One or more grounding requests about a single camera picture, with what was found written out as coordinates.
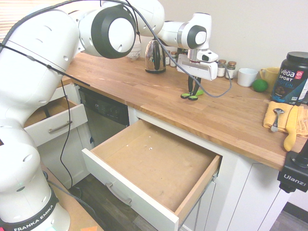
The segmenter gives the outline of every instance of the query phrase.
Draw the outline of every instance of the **metal spoon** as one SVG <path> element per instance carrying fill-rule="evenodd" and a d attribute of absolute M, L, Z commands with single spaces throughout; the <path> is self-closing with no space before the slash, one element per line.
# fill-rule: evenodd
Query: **metal spoon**
<path fill-rule="evenodd" d="M 276 112 L 277 115 L 276 115 L 275 122 L 271 126 L 270 130 L 273 131 L 273 132 L 276 132 L 276 131 L 278 131 L 278 117 L 279 117 L 279 114 L 283 114 L 284 110 L 280 109 L 280 108 L 275 108 L 273 111 Z"/>

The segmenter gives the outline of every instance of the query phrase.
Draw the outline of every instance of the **protein powder container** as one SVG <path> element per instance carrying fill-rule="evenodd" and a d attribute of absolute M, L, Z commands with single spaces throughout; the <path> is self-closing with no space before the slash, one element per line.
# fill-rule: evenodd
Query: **protein powder container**
<path fill-rule="evenodd" d="M 282 62 L 271 100 L 300 105 L 308 90 L 308 52 L 289 52 Z"/>

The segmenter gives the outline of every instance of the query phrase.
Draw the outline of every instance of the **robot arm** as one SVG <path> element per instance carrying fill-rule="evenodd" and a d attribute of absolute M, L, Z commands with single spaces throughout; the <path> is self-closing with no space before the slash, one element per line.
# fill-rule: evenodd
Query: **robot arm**
<path fill-rule="evenodd" d="M 206 13 L 195 13 L 187 23 L 165 22 L 158 37 L 168 46 L 189 49 L 179 55 L 178 65 L 191 75 L 213 80 L 217 76 L 218 55 L 209 50 L 212 19 Z"/>
<path fill-rule="evenodd" d="M 166 44 L 192 51 L 208 48 L 207 14 L 196 14 L 186 24 L 164 23 L 164 9 L 157 0 L 130 2 Z M 150 36 L 143 20 L 137 19 L 141 35 Z M 198 25 L 199 20 L 207 24 Z M 21 24 L 6 45 L 65 72 L 81 51 L 111 59 L 126 56 L 135 36 L 131 9 L 105 2 L 75 20 L 60 10 L 39 14 Z M 9 49 L 0 52 L 0 228 L 5 231 L 68 230 L 69 215 L 56 203 L 42 175 L 39 153 L 23 129 L 33 112 L 49 102 L 61 78 L 33 59 Z"/>

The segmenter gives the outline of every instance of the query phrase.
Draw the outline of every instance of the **window blind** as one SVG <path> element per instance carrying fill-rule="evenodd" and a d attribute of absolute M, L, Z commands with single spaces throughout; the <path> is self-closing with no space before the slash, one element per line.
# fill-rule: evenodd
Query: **window blind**
<path fill-rule="evenodd" d="M 0 0 L 0 42 L 20 19 L 25 17 L 35 6 L 55 5 L 65 0 Z M 61 10 L 69 13 L 74 10 L 87 10 L 99 7 L 99 1 L 81 1 L 62 6 Z"/>
<path fill-rule="evenodd" d="M 0 0 L 0 41 L 33 7 L 41 4 L 55 5 L 63 0 Z"/>

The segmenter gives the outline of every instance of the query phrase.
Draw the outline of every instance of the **electric kettle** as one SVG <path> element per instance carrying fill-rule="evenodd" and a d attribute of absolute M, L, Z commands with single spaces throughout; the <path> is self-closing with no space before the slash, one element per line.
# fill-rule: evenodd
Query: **electric kettle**
<path fill-rule="evenodd" d="M 145 71 L 152 74 L 166 71 L 165 51 L 156 39 L 152 39 L 146 47 Z"/>

